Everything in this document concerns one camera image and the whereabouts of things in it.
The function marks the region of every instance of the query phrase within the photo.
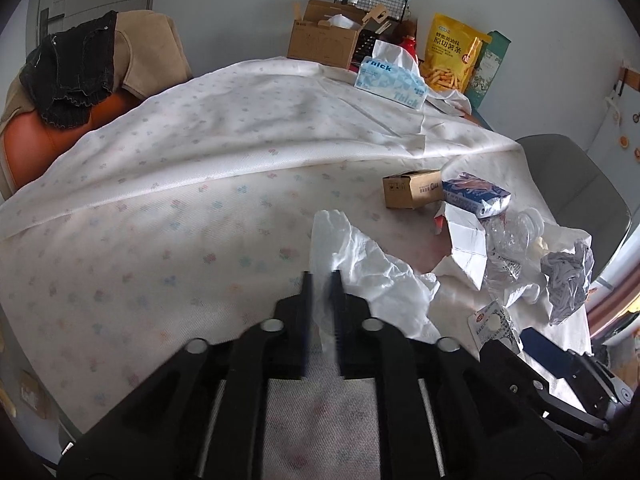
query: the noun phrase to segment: chair backrest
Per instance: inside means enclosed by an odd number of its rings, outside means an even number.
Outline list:
[[[587,154],[558,134],[523,137],[529,171],[559,225],[593,237],[597,278],[618,250],[631,225],[624,199]]]

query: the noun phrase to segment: blue box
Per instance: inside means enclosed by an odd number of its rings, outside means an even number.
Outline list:
[[[442,190],[446,202],[469,211],[478,218],[503,213],[511,201],[511,193],[470,173],[443,181]]]
[[[355,87],[414,110],[419,110],[427,98],[427,85],[421,76],[369,56],[360,65]]]

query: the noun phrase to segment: orange chair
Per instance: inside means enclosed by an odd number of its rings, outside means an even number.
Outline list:
[[[15,116],[2,134],[4,153],[15,190],[41,177],[53,161],[85,133],[97,130],[139,104],[139,99],[119,89],[92,107],[87,124],[69,130],[45,124],[37,110]]]

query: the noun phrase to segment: red bottle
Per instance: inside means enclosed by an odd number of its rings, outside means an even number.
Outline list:
[[[415,53],[415,38],[413,36],[405,36],[402,43],[400,43],[400,46],[414,58],[416,63],[418,63],[418,55]]]

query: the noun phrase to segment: green box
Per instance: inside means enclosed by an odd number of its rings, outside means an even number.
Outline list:
[[[489,86],[491,86],[491,82],[494,80],[511,44],[511,40],[508,40],[495,30],[489,32],[489,36],[493,38],[493,41],[482,46],[478,62],[476,62],[474,68],[474,74],[465,92],[473,109],[478,109],[482,103],[482,99],[489,91]]]

